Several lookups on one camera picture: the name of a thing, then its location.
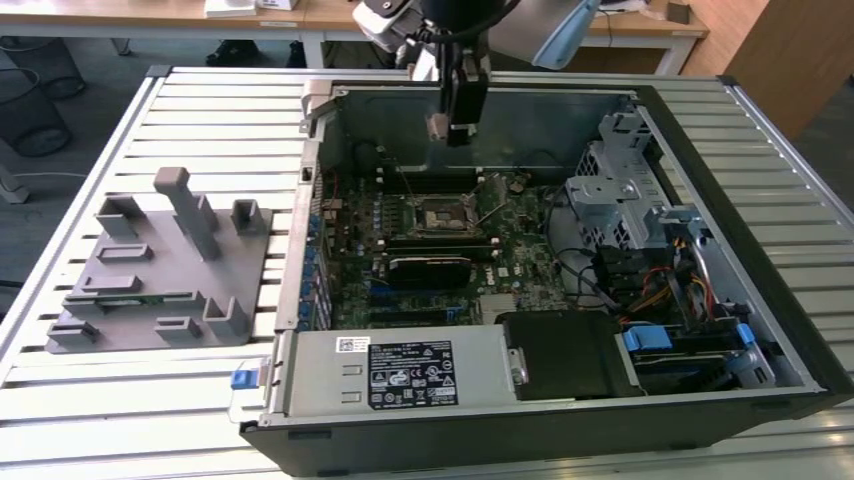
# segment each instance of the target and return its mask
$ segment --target desk leg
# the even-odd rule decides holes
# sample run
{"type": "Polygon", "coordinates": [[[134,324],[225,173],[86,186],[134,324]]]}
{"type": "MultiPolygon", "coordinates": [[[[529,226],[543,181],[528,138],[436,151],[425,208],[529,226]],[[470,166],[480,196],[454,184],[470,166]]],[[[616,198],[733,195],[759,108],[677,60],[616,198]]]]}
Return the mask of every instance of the desk leg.
{"type": "Polygon", "coordinates": [[[301,32],[300,40],[305,50],[305,64],[310,69],[325,68],[322,64],[322,32],[301,32]]]}
{"type": "Polygon", "coordinates": [[[10,204],[23,203],[29,197],[29,190],[21,185],[9,171],[0,165],[0,198],[10,204]]]}
{"type": "Polygon", "coordinates": [[[116,53],[122,57],[130,53],[130,39],[129,38],[110,38],[112,48],[116,49],[116,53]]]}
{"type": "Polygon", "coordinates": [[[655,69],[655,75],[679,75],[695,43],[696,37],[672,38],[672,45],[664,52],[661,62],[655,69]]]}

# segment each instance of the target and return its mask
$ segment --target metal bracket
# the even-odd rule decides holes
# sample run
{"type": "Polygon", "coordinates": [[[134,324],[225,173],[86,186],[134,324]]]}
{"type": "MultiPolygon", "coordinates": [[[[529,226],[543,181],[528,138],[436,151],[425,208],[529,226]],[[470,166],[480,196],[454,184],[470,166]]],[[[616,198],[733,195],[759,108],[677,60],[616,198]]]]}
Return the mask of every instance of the metal bracket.
{"type": "Polygon", "coordinates": [[[302,90],[304,117],[298,124],[300,133],[310,135],[316,121],[326,114],[337,111],[340,102],[337,97],[346,95],[346,90],[333,90],[329,80],[309,80],[302,90]]]}

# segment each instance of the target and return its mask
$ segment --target wastebasket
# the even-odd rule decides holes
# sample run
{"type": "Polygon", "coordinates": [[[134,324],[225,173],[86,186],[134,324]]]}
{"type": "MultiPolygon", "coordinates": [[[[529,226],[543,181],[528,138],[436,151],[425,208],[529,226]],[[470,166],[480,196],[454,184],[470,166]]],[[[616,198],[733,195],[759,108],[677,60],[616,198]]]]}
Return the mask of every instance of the wastebasket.
{"type": "Polygon", "coordinates": [[[53,100],[74,96],[85,81],[61,38],[0,37],[0,50],[17,68],[38,73],[41,89],[53,100]]]}
{"type": "Polygon", "coordinates": [[[31,70],[0,69],[0,139],[25,157],[62,148],[70,132],[31,70]]]}

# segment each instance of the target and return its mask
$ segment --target white table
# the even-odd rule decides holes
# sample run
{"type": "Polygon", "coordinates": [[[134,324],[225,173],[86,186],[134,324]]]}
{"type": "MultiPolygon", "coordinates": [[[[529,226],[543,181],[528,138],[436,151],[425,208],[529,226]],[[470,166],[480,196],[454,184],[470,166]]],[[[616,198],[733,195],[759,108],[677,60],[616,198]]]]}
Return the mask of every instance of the white table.
{"type": "MultiPolygon", "coordinates": [[[[176,68],[146,78],[0,325],[3,480],[280,480],[286,476],[226,418],[228,376],[272,349],[309,78],[398,80],[398,72],[176,68]],[[254,198],[276,211],[253,342],[241,347],[53,356],[46,329],[92,252],[106,192],[168,209],[158,167],[182,166],[213,208],[254,198]]],[[[496,81],[655,84],[812,321],[854,371],[854,218],[737,88],[713,79],[496,74],[496,81]]],[[[685,202],[689,194],[664,165],[685,202]]],[[[528,462],[389,479],[849,478],[851,402],[765,424],[708,449],[528,462]]]]}

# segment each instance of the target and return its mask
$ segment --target blue latch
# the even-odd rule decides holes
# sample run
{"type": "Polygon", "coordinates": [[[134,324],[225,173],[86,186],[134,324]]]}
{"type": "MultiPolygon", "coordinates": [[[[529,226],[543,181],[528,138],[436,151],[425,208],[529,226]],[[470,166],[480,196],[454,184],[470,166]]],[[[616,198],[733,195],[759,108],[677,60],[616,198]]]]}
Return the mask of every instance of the blue latch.
{"type": "Polygon", "coordinates": [[[737,336],[741,337],[741,342],[744,342],[745,346],[756,341],[756,336],[752,334],[752,329],[745,323],[739,323],[735,327],[735,331],[737,332],[737,336]]]}
{"type": "Polygon", "coordinates": [[[672,348],[667,330],[660,325],[631,327],[623,333],[623,341],[629,352],[636,352],[637,350],[669,350],[672,348]]]}
{"type": "Polygon", "coordinates": [[[230,389],[250,390],[257,388],[257,370],[234,370],[230,372],[230,389]]]}

